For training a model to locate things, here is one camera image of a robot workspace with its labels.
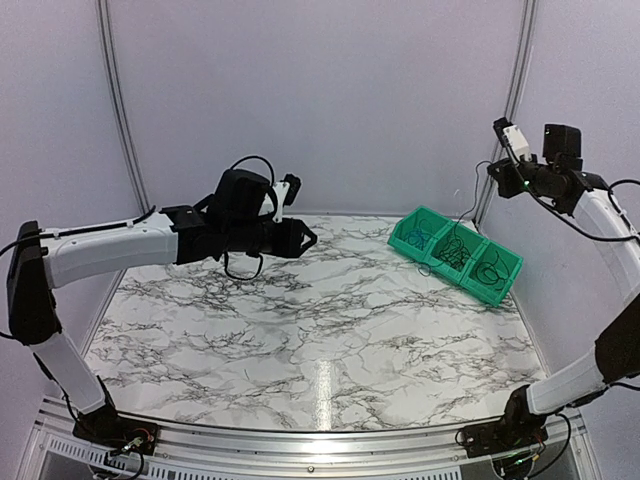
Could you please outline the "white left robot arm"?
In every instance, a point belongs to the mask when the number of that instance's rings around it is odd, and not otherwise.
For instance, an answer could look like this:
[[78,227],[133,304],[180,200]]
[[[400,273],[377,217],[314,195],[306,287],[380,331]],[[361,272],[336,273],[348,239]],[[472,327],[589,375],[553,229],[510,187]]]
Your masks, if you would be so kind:
[[73,434],[117,453],[150,453],[157,424],[121,412],[81,348],[94,332],[108,290],[119,274],[149,265],[187,265],[233,253],[301,257],[317,236],[285,216],[301,188],[299,177],[265,178],[237,166],[194,205],[164,207],[133,219],[75,228],[23,223],[3,253],[8,330],[55,382],[72,410]]

